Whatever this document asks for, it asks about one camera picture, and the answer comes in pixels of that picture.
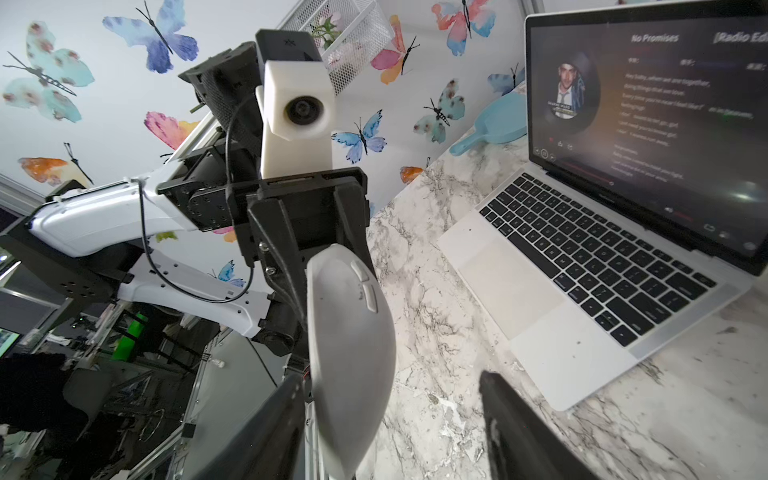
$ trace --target wire mesh basket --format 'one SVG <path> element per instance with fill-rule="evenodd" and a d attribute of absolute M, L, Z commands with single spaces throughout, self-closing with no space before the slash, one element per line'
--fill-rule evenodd
<path fill-rule="evenodd" d="M 376 0 L 305 0 L 282 29 L 313 36 L 336 95 L 394 36 Z"/>

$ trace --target computer monitor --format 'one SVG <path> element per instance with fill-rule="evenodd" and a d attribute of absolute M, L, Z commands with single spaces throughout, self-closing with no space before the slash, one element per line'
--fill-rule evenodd
<path fill-rule="evenodd" d="M 526 19 L 530 158 L 691 249 L 768 260 L 768 16 L 754 0 Z"/>

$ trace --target laptop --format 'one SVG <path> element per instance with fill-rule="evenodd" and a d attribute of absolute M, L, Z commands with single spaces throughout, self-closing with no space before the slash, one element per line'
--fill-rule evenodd
<path fill-rule="evenodd" d="M 439 247 L 552 408 L 763 272 L 767 32 L 751 0 L 526 18 L 530 162 Z"/>

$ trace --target trackpad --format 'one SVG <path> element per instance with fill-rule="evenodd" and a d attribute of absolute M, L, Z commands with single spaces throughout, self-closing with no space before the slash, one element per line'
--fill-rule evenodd
<path fill-rule="evenodd" d="M 459 271 L 510 340 L 565 301 L 506 239 L 491 242 Z"/>

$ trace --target blue handle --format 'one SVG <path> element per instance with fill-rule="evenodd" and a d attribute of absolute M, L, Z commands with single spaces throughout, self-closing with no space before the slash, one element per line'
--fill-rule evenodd
<path fill-rule="evenodd" d="M 454 157 L 457 157 L 472 148 L 472 145 L 481 141 L 484 136 L 485 134 L 481 134 L 476 131 L 474 134 L 469 135 L 464 140 L 460 140 L 453 144 L 453 147 L 449 149 L 449 152 L 451 152 L 451 155 Z"/>

